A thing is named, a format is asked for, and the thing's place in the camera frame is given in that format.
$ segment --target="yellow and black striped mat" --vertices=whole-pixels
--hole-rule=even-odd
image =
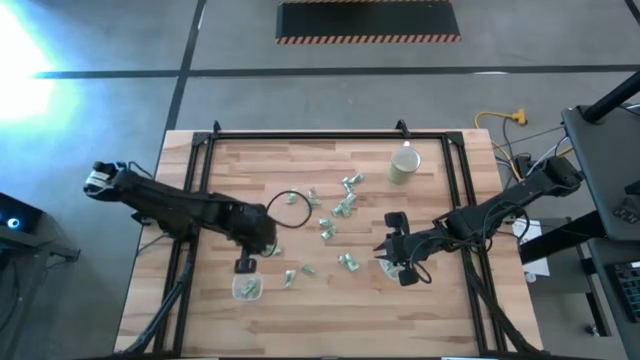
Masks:
[[[276,43],[450,43],[460,31],[448,0],[289,0]]]

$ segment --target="wooden tabletop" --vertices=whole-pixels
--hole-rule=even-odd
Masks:
[[[489,134],[485,130],[463,132],[476,197],[484,201],[502,189]],[[158,165],[159,181],[182,188],[192,134],[167,133]],[[390,280],[373,258],[373,248],[388,232],[385,213],[405,211],[416,231],[430,227],[433,218],[451,208],[440,142],[412,141],[422,164],[403,186],[386,179],[391,152],[400,145],[397,140],[217,141],[209,191],[266,204],[280,191],[296,188],[306,193],[315,186],[323,204],[303,228],[278,227],[283,254],[258,258],[265,288],[255,302],[239,302],[231,294],[233,265],[240,249],[219,234],[202,231],[183,356],[477,355],[459,252],[431,256],[424,265],[433,283],[409,287]],[[455,165],[462,192],[457,161]],[[318,220],[331,217],[330,210],[346,195],[341,179],[356,172],[365,178],[355,186],[358,199],[353,215],[334,218],[338,232],[323,241]],[[284,198],[276,201],[271,216],[292,224],[303,219],[302,204],[283,202]],[[159,234],[156,228],[146,228],[141,245]],[[170,248],[170,240],[161,240],[137,258],[117,350],[130,345],[158,309]],[[338,263],[338,256],[345,253],[353,255],[360,269],[352,273]],[[500,305],[527,340],[540,348],[514,239],[496,236],[489,258]],[[312,266],[317,274],[299,272],[293,287],[285,289],[285,271],[299,270],[303,264]],[[173,339],[175,308],[166,347]],[[486,310],[483,319],[493,344]]]

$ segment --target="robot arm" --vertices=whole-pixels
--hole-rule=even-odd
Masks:
[[[393,232],[387,234],[386,240],[375,249],[386,250],[384,255],[377,258],[404,267],[399,273],[402,286],[415,284],[419,280],[430,283],[431,277],[426,271],[420,274],[416,270],[416,267],[424,270],[419,261],[427,260],[430,255],[439,251],[453,252],[463,246],[482,246],[485,239],[495,234],[506,216],[522,215],[523,207],[541,196],[567,196],[580,187],[581,181],[581,174],[568,160],[552,157],[523,182],[482,204],[454,209],[436,219],[432,229],[411,233],[407,217],[403,212],[385,214],[385,223],[393,228]],[[475,272],[473,264],[466,265],[467,283],[482,298],[516,350],[540,354],[541,351],[526,341],[495,299],[490,296]]]
[[[242,247],[236,273],[255,272],[256,261],[249,256],[267,256],[276,246],[276,223],[264,205],[218,193],[188,193],[140,176],[123,162],[96,162],[84,192],[96,200],[130,206],[136,210],[135,220],[156,220],[174,239],[190,240],[198,226],[224,234]]]

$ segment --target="paper cup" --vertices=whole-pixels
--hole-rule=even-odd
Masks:
[[[397,149],[391,155],[389,181],[397,185],[404,184],[419,167],[420,154],[416,149],[409,146],[409,142],[405,142],[403,147]]]

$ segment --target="concrete floor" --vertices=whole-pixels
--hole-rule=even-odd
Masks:
[[[640,61],[640,29],[622,0],[455,0],[460,44],[273,44],[275,0],[209,0],[194,69],[350,66],[608,65]],[[177,70],[196,0],[0,1],[0,190],[50,213],[76,264],[52,270],[26,325],[19,359],[108,354],[126,296],[139,226],[130,210],[86,198],[95,160],[136,160],[153,171],[175,78],[25,80],[33,71]],[[178,129],[472,127],[483,110],[525,108],[511,140],[558,126],[560,111],[588,104],[628,73],[193,78]],[[498,142],[500,119],[486,118]],[[541,156],[559,130],[514,145]],[[593,209],[586,186],[544,199],[535,217]],[[591,338],[584,297],[533,298],[555,354],[622,359],[616,338]]]

